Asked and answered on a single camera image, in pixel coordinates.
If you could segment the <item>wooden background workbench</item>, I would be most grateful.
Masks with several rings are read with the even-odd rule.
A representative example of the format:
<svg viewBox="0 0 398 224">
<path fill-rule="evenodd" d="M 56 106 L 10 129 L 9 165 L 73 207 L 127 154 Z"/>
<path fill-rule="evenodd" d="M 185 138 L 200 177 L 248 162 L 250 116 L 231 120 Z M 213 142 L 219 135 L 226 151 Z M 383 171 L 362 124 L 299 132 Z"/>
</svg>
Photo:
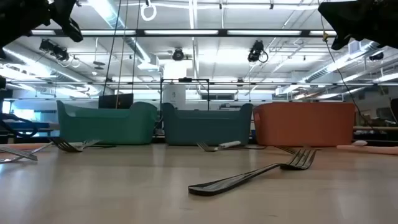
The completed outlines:
<svg viewBox="0 0 398 224">
<path fill-rule="evenodd" d="M 398 131 L 398 127 L 395 126 L 354 126 L 353 129 L 356 131 Z"/>
</svg>

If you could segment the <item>black fork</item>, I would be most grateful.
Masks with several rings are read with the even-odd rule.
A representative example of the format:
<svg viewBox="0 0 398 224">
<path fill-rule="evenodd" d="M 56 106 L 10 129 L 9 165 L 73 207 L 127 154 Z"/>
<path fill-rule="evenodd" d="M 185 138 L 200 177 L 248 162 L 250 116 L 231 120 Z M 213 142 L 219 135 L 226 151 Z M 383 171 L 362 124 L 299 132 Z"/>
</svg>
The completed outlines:
<svg viewBox="0 0 398 224">
<path fill-rule="evenodd" d="M 51 137 L 51 138 L 49 138 L 49 140 L 54 146 L 56 146 L 58 149 L 65 151 L 65 152 L 80 153 L 80 152 L 84 151 L 84 150 L 82 150 L 82 151 L 77 150 L 70 144 L 70 142 L 68 142 L 60 137 Z M 116 145 L 100 144 L 100 140 L 99 140 L 99 143 L 96 143 L 95 145 L 90 146 L 90 147 L 112 148 L 112 147 L 116 147 Z"/>
<path fill-rule="evenodd" d="M 235 175 L 225 179 L 215 180 L 202 184 L 188 186 L 188 193 L 192 195 L 210 197 L 225 193 L 240 185 L 249 182 L 253 178 L 264 174 L 272 169 L 280 168 L 282 170 L 307 170 L 313 163 L 316 149 L 299 149 L 292 159 L 286 163 L 275 163 L 260 169 L 252 170 L 243 174 Z"/>
</svg>

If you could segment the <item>dark teal plastic bin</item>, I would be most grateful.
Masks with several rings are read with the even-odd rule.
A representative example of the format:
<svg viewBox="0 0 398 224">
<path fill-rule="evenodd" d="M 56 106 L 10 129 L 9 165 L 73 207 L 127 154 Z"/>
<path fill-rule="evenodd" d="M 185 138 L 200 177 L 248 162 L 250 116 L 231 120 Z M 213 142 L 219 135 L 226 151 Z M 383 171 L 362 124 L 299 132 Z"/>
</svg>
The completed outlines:
<svg viewBox="0 0 398 224">
<path fill-rule="evenodd" d="M 162 105 L 165 142 L 171 146 L 194 146 L 203 142 L 217 146 L 225 142 L 249 142 L 253 105 L 246 103 L 238 111 L 177 110 Z"/>
</svg>

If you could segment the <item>orange-handled silver fork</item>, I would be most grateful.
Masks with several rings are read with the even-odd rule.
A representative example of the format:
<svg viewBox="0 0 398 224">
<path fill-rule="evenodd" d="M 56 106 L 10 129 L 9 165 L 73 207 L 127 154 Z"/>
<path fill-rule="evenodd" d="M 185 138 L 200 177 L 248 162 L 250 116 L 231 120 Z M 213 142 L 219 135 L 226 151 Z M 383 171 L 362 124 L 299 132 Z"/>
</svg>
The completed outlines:
<svg viewBox="0 0 398 224">
<path fill-rule="evenodd" d="M 20 151 L 17 149 L 12 149 L 9 147 L 4 147 L 4 146 L 0 146 L 0 152 L 8 152 L 10 154 L 15 155 L 16 157 L 12 158 L 12 159 L 0 159 L 0 163 L 6 163 L 6 162 L 14 162 L 14 161 L 18 161 L 21 159 L 28 159 L 28 160 L 32 160 L 32 161 L 38 161 L 37 156 L 33 155 L 33 154 L 29 154 L 27 152 L 24 151 Z"/>
</svg>

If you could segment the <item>dark background workbench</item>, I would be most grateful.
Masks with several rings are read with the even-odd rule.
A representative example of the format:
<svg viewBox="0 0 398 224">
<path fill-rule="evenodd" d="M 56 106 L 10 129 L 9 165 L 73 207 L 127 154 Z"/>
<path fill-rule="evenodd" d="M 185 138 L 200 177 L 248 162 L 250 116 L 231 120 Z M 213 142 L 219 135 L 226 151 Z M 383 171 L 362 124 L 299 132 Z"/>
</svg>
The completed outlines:
<svg viewBox="0 0 398 224">
<path fill-rule="evenodd" d="M 0 144 L 47 143 L 59 137 L 57 123 L 43 123 L 0 113 Z"/>
</svg>

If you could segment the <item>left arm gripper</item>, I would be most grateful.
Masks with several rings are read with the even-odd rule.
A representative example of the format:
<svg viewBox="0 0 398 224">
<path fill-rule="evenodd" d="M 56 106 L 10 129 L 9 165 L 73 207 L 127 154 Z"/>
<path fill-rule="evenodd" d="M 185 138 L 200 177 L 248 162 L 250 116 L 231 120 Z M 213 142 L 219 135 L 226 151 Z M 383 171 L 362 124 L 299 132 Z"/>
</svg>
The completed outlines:
<svg viewBox="0 0 398 224">
<path fill-rule="evenodd" d="M 74 42 L 83 36 L 79 25 L 71 18 L 77 0 L 53 0 L 51 18 L 63 33 Z M 47 0 L 0 0 L 0 47 L 23 35 L 30 35 L 36 27 L 50 24 L 50 4 Z"/>
</svg>

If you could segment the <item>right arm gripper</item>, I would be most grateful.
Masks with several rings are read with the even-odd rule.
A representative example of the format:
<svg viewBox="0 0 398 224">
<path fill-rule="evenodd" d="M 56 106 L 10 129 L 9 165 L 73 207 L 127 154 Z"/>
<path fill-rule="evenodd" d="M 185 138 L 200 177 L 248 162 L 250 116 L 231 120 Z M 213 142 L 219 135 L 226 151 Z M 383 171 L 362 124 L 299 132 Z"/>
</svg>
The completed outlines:
<svg viewBox="0 0 398 224">
<path fill-rule="evenodd" d="M 333 50 L 342 49 L 350 39 L 398 49 L 398 0 L 322 2 L 318 11 L 336 32 Z"/>
</svg>

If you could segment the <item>orange plastic bin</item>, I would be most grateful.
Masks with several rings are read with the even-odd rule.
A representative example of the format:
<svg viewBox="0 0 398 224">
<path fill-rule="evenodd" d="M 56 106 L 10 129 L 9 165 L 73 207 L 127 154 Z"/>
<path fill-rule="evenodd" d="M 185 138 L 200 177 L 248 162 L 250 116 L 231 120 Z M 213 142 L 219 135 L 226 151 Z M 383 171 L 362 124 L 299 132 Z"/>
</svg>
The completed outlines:
<svg viewBox="0 0 398 224">
<path fill-rule="evenodd" d="M 263 146 L 335 147 L 353 139 L 352 103 L 268 103 L 253 109 L 256 140 Z"/>
</svg>

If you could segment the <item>silver ceiling duct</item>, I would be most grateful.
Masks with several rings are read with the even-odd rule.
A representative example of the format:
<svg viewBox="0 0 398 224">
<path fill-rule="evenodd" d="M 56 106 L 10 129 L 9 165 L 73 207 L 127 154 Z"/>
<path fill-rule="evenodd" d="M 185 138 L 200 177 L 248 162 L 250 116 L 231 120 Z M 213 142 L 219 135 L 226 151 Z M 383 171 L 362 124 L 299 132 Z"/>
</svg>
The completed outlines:
<svg viewBox="0 0 398 224">
<path fill-rule="evenodd" d="M 125 30 L 126 22 L 120 18 L 119 8 L 114 0 L 88 0 L 89 5 L 103 18 L 112 29 Z M 123 37 L 122 40 L 133 50 L 136 59 L 140 61 L 137 66 L 140 70 L 159 70 L 158 59 L 145 52 L 133 37 Z"/>
</svg>

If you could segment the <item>black computer monitor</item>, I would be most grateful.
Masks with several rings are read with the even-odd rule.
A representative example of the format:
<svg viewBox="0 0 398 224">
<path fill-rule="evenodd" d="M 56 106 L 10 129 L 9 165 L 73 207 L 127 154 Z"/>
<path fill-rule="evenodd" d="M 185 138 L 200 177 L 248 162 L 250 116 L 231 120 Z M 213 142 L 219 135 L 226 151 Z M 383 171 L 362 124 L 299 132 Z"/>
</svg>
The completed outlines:
<svg viewBox="0 0 398 224">
<path fill-rule="evenodd" d="M 104 95 L 100 96 L 98 100 L 99 109 L 129 109 L 133 104 L 134 95 L 120 94 L 120 95 Z"/>
</svg>

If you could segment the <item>white cylindrical tank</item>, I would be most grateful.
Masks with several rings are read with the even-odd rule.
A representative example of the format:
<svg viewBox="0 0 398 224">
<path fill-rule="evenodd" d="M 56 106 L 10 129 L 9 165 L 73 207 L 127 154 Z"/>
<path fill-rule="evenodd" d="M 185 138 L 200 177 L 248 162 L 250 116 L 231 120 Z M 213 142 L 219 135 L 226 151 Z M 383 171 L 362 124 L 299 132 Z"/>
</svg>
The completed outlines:
<svg viewBox="0 0 398 224">
<path fill-rule="evenodd" d="M 176 109 L 182 110 L 186 105 L 185 85 L 167 84 L 163 88 L 164 103 L 172 104 Z"/>
</svg>

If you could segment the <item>green plastic bin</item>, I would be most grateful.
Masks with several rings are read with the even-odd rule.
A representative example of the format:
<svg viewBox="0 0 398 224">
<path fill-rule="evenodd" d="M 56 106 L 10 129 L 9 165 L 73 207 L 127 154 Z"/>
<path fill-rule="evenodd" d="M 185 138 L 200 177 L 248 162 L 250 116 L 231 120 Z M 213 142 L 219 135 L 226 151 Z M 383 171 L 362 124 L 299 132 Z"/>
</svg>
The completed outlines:
<svg viewBox="0 0 398 224">
<path fill-rule="evenodd" d="M 133 103 L 128 109 L 94 109 L 57 101 L 57 112 L 60 137 L 68 142 L 150 144 L 157 121 L 157 108 L 145 102 Z"/>
</svg>

